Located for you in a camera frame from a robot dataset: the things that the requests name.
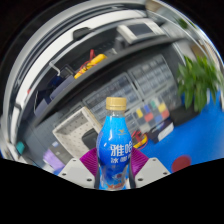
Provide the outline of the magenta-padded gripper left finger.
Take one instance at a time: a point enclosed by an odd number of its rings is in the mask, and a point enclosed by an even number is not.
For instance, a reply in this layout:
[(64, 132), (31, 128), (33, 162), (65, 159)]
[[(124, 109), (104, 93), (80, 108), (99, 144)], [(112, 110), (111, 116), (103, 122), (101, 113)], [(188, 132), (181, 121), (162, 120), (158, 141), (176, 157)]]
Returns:
[(80, 159), (71, 159), (59, 173), (59, 177), (84, 188), (98, 189), (99, 166), (97, 150), (93, 148)]

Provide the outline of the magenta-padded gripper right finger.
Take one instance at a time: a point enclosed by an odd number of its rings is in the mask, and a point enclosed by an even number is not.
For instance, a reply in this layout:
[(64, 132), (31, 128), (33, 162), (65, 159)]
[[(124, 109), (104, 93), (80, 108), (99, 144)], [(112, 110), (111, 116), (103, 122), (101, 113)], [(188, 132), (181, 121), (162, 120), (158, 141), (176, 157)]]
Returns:
[(170, 172), (158, 158), (148, 158), (133, 148), (129, 164), (129, 184), (131, 189), (140, 188), (166, 177)]

